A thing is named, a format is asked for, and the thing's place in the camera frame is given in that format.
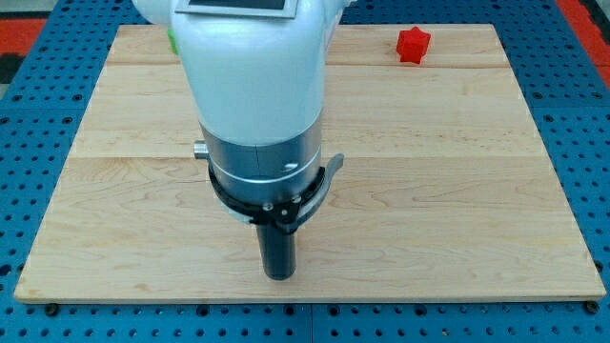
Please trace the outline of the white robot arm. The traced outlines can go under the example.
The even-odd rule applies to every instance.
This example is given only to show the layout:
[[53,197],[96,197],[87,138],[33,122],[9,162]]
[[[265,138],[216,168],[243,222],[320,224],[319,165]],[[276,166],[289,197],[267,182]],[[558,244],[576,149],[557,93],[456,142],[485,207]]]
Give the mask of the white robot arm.
[[347,0],[134,0],[170,28],[199,111],[217,196],[293,232],[341,161],[320,164],[325,60]]

